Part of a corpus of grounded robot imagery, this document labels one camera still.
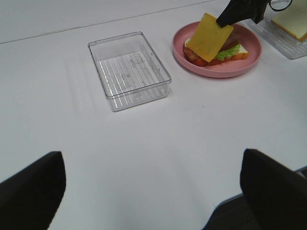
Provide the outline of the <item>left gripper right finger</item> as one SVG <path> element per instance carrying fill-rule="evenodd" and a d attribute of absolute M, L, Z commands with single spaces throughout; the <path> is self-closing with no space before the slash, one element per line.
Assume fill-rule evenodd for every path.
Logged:
<path fill-rule="evenodd" d="M 307 180 L 257 149 L 243 154 L 240 187 L 263 230 L 307 228 Z"/>

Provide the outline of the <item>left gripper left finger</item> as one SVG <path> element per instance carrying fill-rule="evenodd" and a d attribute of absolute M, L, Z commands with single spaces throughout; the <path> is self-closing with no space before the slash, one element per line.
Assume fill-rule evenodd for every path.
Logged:
<path fill-rule="evenodd" d="M 62 153 L 52 151 L 0 184 L 2 230 L 46 230 L 66 190 Z"/>

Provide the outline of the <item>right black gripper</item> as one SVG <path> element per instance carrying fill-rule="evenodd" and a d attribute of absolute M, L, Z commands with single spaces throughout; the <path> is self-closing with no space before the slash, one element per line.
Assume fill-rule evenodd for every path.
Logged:
<path fill-rule="evenodd" d="M 216 22 L 219 26 L 226 26 L 251 19 L 258 24 L 263 20 L 269 3 L 270 0 L 231 0 Z"/>

